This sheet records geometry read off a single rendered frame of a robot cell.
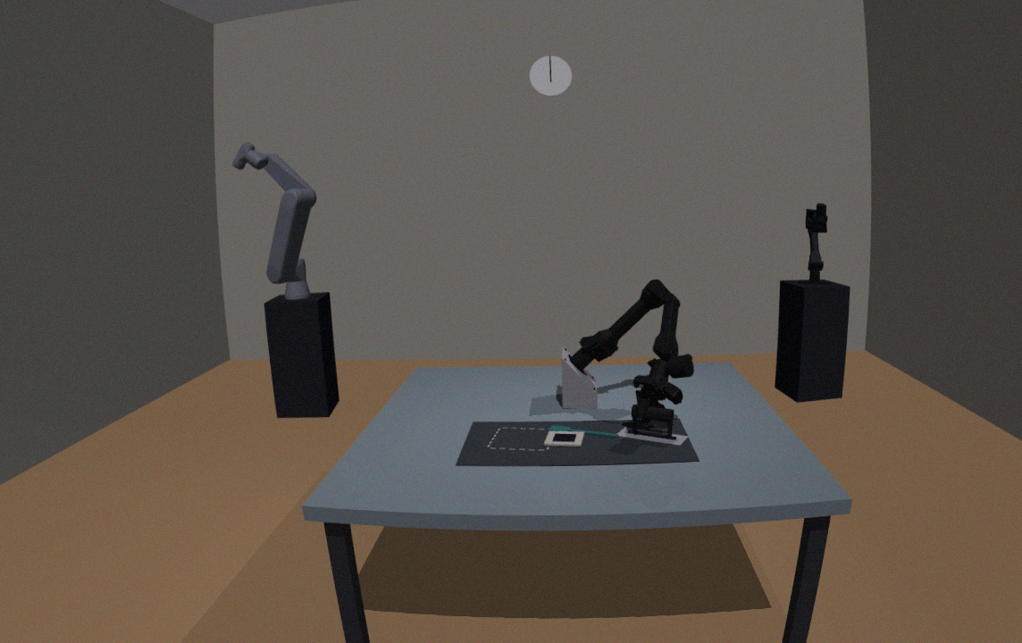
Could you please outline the teal trowel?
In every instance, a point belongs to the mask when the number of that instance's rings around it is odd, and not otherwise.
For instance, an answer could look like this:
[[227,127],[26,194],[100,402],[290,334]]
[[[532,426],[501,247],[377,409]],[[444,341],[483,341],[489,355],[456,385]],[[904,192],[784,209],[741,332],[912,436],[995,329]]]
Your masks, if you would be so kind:
[[597,435],[597,437],[615,437],[615,438],[618,437],[618,434],[606,434],[606,432],[599,432],[599,431],[592,432],[592,431],[586,431],[586,430],[580,430],[580,429],[572,429],[572,427],[566,427],[566,426],[550,426],[550,428],[548,428],[547,431],[549,431],[549,430],[557,430],[557,431],[580,431],[580,432],[584,432],[584,435],[591,434],[591,435]]

